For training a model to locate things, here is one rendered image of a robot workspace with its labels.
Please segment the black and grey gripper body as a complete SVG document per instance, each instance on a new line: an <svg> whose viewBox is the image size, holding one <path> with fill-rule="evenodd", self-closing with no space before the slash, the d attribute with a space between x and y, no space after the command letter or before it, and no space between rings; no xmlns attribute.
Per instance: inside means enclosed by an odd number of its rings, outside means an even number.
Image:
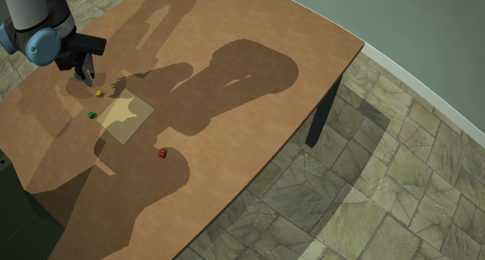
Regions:
<svg viewBox="0 0 485 260"><path fill-rule="evenodd" d="M74 25L73 30L67 36L61 39L61 50L58 57L55 59L55 63L60 71L71 70L71 68L75 66L76 59L78 60L79 64L84 64L87 53L67 49L67 41L75 34L76 31L77 28L76 25Z"/></svg>

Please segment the translucent tan mat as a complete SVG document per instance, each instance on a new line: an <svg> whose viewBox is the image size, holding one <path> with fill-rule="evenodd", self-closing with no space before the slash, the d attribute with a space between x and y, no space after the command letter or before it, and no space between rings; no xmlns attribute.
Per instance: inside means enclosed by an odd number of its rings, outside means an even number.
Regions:
<svg viewBox="0 0 485 260"><path fill-rule="evenodd" d="M125 146L154 111L152 106L125 88L97 121Z"/></svg>

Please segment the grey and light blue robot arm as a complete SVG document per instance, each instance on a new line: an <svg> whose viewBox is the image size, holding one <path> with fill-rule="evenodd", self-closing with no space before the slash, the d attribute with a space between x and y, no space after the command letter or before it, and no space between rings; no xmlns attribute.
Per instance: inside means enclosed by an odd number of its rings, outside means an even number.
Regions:
<svg viewBox="0 0 485 260"><path fill-rule="evenodd" d="M66 0L5 1L11 16L0 26L2 47L9 55L21 51L38 66L51 64L61 50L61 39L75 25ZM67 41L67 49L102 56L106 42L107 39L75 33Z"/></svg>

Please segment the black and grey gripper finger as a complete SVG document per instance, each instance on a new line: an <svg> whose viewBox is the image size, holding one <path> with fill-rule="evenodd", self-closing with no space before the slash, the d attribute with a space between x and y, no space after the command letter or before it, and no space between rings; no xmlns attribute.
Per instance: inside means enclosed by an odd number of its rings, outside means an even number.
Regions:
<svg viewBox="0 0 485 260"><path fill-rule="evenodd" d="M92 62L92 54L87 53L83 66L85 65L86 65L86 69L89 70L91 77L94 79L95 71L94 71L93 62Z"/></svg>
<svg viewBox="0 0 485 260"><path fill-rule="evenodd" d="M87 86L92 87L92 80L87 73L86 65L83 66L82 64L79 64L76 59L74 70L75 74L72 75L73 80L83 81Z"/></svg>

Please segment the red die with white pips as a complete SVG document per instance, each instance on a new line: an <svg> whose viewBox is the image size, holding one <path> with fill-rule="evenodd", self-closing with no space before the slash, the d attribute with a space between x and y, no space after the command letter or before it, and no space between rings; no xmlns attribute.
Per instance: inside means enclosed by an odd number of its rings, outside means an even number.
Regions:
<svg viewBox="0 0 485 260"><path fill-rule="evenodd" d="M159 155L160 158L165 158L166 157L166 154L167 154L166 151L164 151L162 149L160 149L160 151L158 153L158 155Z"/></svg>

